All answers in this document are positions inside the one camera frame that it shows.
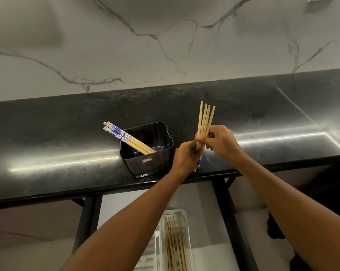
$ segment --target forearm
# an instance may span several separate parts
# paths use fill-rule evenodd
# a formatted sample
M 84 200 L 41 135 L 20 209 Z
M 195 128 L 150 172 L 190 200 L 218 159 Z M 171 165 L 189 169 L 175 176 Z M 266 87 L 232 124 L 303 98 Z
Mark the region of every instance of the forearm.
M 170 171 L 88 238 L 62 271 L 133 270 L 184 178 Z
M 285 183 L 245 153 L 228 159 L 262 197 L 279 228 L 316 270 L 340 270 L 340 216 Z

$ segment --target person's left arm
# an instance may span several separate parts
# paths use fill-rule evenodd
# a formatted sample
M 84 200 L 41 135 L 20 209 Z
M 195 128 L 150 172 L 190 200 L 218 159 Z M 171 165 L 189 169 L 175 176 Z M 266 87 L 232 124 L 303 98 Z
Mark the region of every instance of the person's left arm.
M 170 198 L 195 170 L 201 155 L 195 149 L 195 141 L 182 143 L 175 152 L 170 172 L 104 223 L 66 261 L 61 271 L 132 271 Z

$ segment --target person's right arm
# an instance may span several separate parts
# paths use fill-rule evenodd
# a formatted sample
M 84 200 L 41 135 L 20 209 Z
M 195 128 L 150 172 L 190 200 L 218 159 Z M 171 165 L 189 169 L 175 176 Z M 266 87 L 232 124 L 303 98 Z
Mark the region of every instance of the person's right arm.
M 251 159 L 225 126 L 196 136 L 235 165 L 262 197 L 279 228 L 313 270 L 340 270 L 340 216 L 296 190 Z

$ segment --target bundle of chopsticks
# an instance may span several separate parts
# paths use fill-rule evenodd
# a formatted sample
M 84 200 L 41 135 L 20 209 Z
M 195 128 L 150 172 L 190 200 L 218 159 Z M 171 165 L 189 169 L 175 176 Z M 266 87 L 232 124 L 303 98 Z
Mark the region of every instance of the bundle of chopsticks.
M 209 135 L 210 126 L 211 126 L 211 123 L 214 117 L 215 106 L 213 106 L 213 110 L 211 111 L 211 115 L 209 118 L 210 108 L 211 108 L 210 105 L 205 104 L 204 113 L 202 113 L 202 101 L 200 102 L 199 124 L 197 126 L 198 135 L 205 135 L 205 136 Z M 196 142 L 196 149 L 201 149 L 204 147 L 205 147 L 204 143 Z M 201 159 L 202 159 L 202 155 L 199 157 L 197 161 L 197 168 L 200 168 Z
M 165 217 L 165 235 L 167 247 L 168 271 L 188 271 L 188 247 L 185 243 L 185 234 L 182 221 L 177 215 Z
M 151 147 L 145 145 L 143 142 L 139 141 L 135 137 L 131 136 L 130 134 L 126 133 L 122 129 L 118 128 L 114 124 L 110 122 L 104 122 L 103 123 L 105 127 L 103 128 L 104 131 L 110 133 L 111 135 L 118 138 L 120 141 L 123 141 L 124 143 L 128 144 L 138 152 L 141 152 L 144 155 L 155 153 L 156 151 L 153 150 Z

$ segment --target person's right hand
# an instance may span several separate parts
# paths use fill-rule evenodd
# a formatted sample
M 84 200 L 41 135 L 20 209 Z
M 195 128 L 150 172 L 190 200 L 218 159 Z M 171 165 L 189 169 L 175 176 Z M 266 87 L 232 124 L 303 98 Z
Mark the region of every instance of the person's right hand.
M 220 157 L 229 161 L 242 152 L 233 133 L 224 125 L 212 125 L 209 129 L 209 136 L 196 135 L 195 141 L 203 142 Z

